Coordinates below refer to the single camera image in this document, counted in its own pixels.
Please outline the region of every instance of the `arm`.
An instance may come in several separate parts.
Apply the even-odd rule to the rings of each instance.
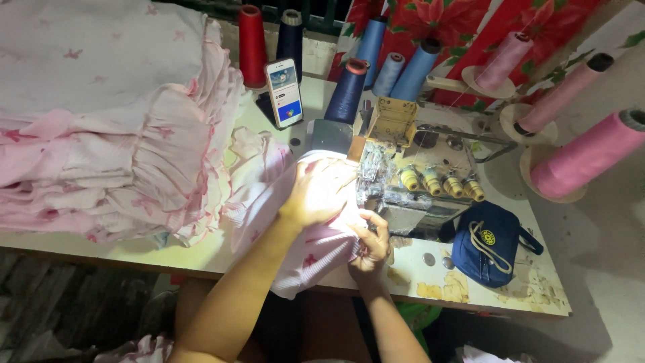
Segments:
[[[430,363],[381,282],[381,270],[390,254],[388,222],[373,211],[361,210],[360,214],[376,226],[378,235],[366,228],[350,226],[361,238],[362,250],[366,249],[367,253],[350,262],[349,270],[370,314],[381,360],[383,363]]]
[[[343,162],[319,160],[311,172],[297,166],[287,202],[248,252],[210,291],[186,333],[175,343],[170,363],[234,361],[248,340],[266,294],[291,244],[304,228],[338,214],[338,191],[355,178]]]

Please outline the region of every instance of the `forearm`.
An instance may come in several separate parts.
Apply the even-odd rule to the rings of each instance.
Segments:
[[[361,287],[383,363],[430,362],[382,284]]]
[[[276,217],[211,290],[175,349],[205,353],[226,362],[235,360],[253,331],[287,251],[301,231],[287,219]]]

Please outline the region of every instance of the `smartphone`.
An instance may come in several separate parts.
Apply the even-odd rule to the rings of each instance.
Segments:
[[[303,103],[300,99],[300,87],[295,73],[293,58],[280,59],[264,66],[266,84],[269,85],[269,97],[275,124],[278,129],[285,129],[303,119]]]

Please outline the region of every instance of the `worn table surface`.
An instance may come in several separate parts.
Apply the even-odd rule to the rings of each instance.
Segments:
[[[303,78],[301,93],[305,120],[323,118],[334,87],[335,83],[332,82]],[[364,92],[363,98],[375,100],[376,97],[371,92]],[[427,103],[420,109],[417,119],[453,125],[471,132],[473,117],[474,115],[463,114],[459,110],[448,110],[446,107]],[[236,121],[236,126],[245,126],[256,132],[270,130],[287,142],[298,138],[301,144],[298,147],[292,146],[293,153],[298,157],[305,152],[306,123],[278,132],[254,103],[247,106],[244,114]],[[230,163],[232,154],[227,154],[226,159]],[[545,244],[531,205],[526,199],[527,187],[523,185],[510,155],[480,164],[479,174],[487,199],[515,213],[524,228]],[[392,243],[395,247],[393,262],[390,261],[383,274],[386,285],[396,300],[508,315],[519,313],[558,317],[571,313],[546,244],[541,256],[518,248],[514,279],[501,289],[489,289],[470,280],[458,270],[450,271],[441,264],[442,257],[451,253],[452,244],[401,238],[393,238]],[[146,239],[99,245],[66,233],[0,234],[1,247],[30,250],[35,254],[45,253],[65,260],[151,269],[164,273],[217,278],[233,262],[230,241],[223,233],[211,234],[191,248],[182,247],[177,240],[170,241],[168,245],[158,251],[154,243]],[[432,254],[436,260],[432,267],[423,260],[427,253]],[[317,288],[336,293],[355,293],[356,285],[347,268],[341,266],[323,278]]]

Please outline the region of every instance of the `light pink thread cone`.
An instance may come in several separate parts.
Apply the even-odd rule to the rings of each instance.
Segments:
[[[498,90],[531,47],[533,41],[526,34],[508,33],[486,64],[475,68],[476,84],[485,90]]]
[[[540,99],[528,115],[517,122],[519,127],[530,133],[542,131],[563,107],[571,103],[580,91],[598,78],[611,64],[613,64],[611,56],[598,53],[589,62],[576,67],[564,81]]]
[[[531,170],[542,194],[562,198],[602,174],[645,142],[645,111],[610,114]]]

